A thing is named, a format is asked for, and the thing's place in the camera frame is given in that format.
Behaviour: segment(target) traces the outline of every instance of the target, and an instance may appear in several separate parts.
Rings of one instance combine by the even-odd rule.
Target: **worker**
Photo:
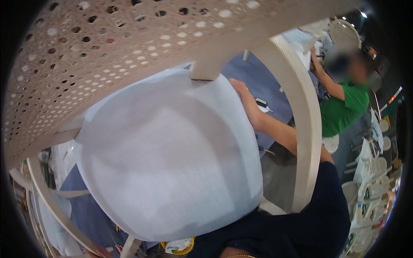
[[[368,108],[367,78],[371,68],[364,55],[361,50],[354,52],[348,65],[348,76],[351,80],[335,83],[318,62],[315,48],[311,49],[311,63],[314,66],[312,72],[331,96],[320,104],[321,125],[325,138],[343,132]]]
[[[263,113],[244,83],[233,78],[229,81],[254,130],[296,155],[296,130]],[[330,154],[321,147],[316,186],[304,210],[272,216],[256,209],[230,225],[197,236],[187,258],[338,257],[349,230],[350,217],[337,170]],[[108,252],[96,248],[102,257],[110,257]]]

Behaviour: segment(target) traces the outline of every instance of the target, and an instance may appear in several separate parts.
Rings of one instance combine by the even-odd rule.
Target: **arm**
[[[344,101],[344,90],[340,84],[335,83],[330,76],[324,71],[321,64],[318,62],[314,47],[311,49],[311,62],[314,65],[312,71],[318,81],[324,86],[325,90],[333,97]]]
[[[259,110],[254,97],[248,91],[243,82],[237,81],[233,78],[229,81],[240,96],[245,112],[247,113],[248,119],[254,130],[273,138],[291,153],[297,155],[296,130]],[[328,151],[324,147],[321,147],[320,162],[323,161],[328,161],[334,164]]]

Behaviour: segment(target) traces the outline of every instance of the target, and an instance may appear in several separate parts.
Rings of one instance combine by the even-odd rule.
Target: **yellow bucket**
[[[176,254],[176,255],[184,255],[184,254],[189,253],[189,252],[192,250],[192,248],[194,248],[194,241],[195,241],[195,238],[191,237],[191,245],[190,245],[190,246],[188,246],[187,248],[185,248],[183,251],[176,251],[176,252],[173,253],[173,254]],[[162,246],[164,249],[165,249],[165,247],[166,247],[166,243],[167,243],[167,242],[161,242],[161,246]]]

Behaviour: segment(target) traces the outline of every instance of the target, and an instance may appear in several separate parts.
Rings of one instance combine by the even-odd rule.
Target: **white mesh fabric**
[[[105,213],[144,241],[195,237],[256,208],[258,147],[228,80],[166,70],[87,112],[74,153]]]

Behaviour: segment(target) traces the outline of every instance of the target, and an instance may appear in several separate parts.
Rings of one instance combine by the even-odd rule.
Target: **green shirt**
[[[347,129],[368,107],[368,87],[349,81],[339,83],[344,90],[344,101],[331,97],[320,104],[323,137],[333,137]]]

